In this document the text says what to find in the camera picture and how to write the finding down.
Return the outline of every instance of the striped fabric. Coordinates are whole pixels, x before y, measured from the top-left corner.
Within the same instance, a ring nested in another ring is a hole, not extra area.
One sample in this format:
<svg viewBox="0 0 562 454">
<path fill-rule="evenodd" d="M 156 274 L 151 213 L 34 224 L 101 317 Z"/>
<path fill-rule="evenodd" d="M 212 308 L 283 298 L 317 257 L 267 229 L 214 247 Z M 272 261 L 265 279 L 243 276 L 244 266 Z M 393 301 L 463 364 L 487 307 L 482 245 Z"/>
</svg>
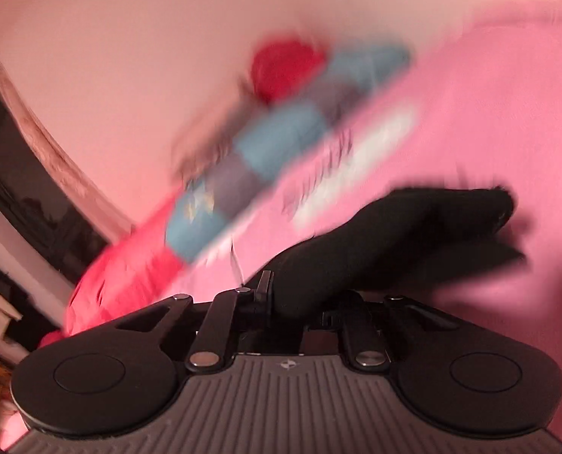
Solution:
<svg viewBox="0 0 562 454">
<path fill-rule="evenodd" d="M 408 63 L 409 52 L 398 45 L 336 53 L 299 95 L 249 125 L 228 156 L 177 200 L 167 245 L 183 261 L 195 261 L 286 166 Z"/>
</svg>

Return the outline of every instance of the black glove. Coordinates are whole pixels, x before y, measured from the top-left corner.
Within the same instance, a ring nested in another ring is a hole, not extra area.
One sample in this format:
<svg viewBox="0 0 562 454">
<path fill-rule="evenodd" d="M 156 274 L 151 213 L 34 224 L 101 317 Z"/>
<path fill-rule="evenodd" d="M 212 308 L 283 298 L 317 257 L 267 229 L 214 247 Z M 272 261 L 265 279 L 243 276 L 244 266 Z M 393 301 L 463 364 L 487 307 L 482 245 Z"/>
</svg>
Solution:
<svg viewBox="0 0 562 454">
<path fill-rule="evenodd" d="M 393 191 L 268 262 L 262 270 L 274 271 L 274 310 L 303 318 L 347 289 L 430 288 L 521 260 L 495 238 L 513 211 L 501 188 Z M 262 270 L 246 286 L 255 288 Z"/>
</svg>

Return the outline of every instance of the dark window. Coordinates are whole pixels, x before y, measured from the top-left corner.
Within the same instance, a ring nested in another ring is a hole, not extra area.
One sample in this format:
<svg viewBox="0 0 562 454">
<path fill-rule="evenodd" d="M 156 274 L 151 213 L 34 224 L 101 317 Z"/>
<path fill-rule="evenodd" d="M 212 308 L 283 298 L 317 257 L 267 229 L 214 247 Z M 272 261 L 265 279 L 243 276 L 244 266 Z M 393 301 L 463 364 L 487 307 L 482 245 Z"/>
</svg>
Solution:
<svg viewBox="0 0 562 454">
<path fill-rule="evenodd" d="M 35 157 L 1 99 L 0 211 L 72 283 L 106 246 Z"/>
</svg>

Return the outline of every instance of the metal screw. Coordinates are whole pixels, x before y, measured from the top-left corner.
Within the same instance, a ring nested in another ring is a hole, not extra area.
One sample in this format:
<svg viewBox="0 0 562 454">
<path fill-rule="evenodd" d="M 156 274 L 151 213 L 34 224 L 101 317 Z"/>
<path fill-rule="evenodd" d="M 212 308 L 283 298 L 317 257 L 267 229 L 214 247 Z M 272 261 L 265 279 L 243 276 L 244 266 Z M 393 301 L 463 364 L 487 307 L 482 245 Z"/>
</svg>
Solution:
<svg viewBox="0 0 562 454">
<path fill-rule="evenodd" d="M 220 358 L 213 351 L 198 351 L 191 355 L 190 361 L 195 367 L 212 367 L 220 361 Z"/>
<path fill-rule="evenodd" d="M 386 356 L 380 351 L 362 351 L 357 355 L 357 363 L 364 367 L 377 367 L 386 361 Z"/>
</svg>

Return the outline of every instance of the pink blanket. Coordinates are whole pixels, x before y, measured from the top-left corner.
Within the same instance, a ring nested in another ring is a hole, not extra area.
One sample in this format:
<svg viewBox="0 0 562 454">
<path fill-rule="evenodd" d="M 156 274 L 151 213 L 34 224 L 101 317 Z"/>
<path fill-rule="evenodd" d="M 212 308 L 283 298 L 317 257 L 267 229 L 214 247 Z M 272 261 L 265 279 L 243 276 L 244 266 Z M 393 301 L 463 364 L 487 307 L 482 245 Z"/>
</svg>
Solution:
<svg viewBox="0 0 562 454">
<path fill-rule="evenodd" d="M 562 368 L 562 2 L 494 12 L 422 59 L 293 165 L 218 254 L 167 294 L 210 300 L 393 187 L 421 184 L 503 184 L 516 194 L 508 230 L 528 265 L 428 301 L 539 347 Z M 562 438 L 562 404 L 551 428 Z"/>
</svg>

